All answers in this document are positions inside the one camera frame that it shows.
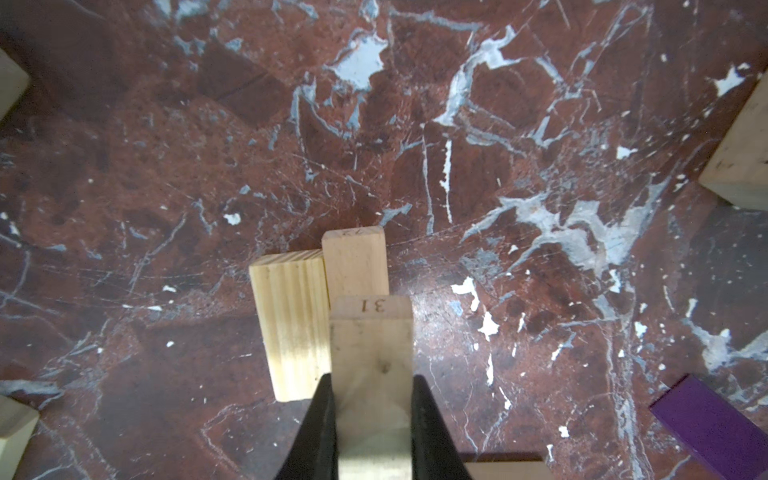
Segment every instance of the marble surface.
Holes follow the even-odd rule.
[[[714,478],[647,407],[768,428],[768,215],[696,182],[768,66],[747,0],[3,0],[0,393],[33,478],[271,478],[247,276],[380,224],[468,459]]]

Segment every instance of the wooden block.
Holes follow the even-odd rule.
[[[339,480],[410,480],[410,298],[341,296],[330,322]]]
[[[738,207],[768,210],[768,81],[757,84],[699,183]]]
[[[261,257],[250,266],[250,283],[275,399],[311,399],[331,370],[323,253]]]
[[[0,480],[13,478],[39,418],[37,410],[0,396]]]
[[[328,296],[389,295],[386,241],[381,227],[331,230],[323,235]]]
[[[0,120],[22,96],[29,85],[29,75],[3,50],[0,50]]]
[[[554,480],[544,462],[465,463],[472,480]]]
[[[713,477],[768,478],[768,434],[695,376],[683,377],[650,412]]]

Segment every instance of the wood grain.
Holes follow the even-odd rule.
[[[410,480],[410,298],[341,296],[330,323],[339,480]]]
[[[323,256],[331,304],[344,295],[389,295],[383,228],[325,232]]]
[[[738,207],[768,210],[768,81],[757,84],[699,183]]]
[[[311,399],[330,372],[323,253],[266,255],[249,270],[275,399]]]
[[[0,396],[0,480],[11,480],[40,418],[37,410]]]

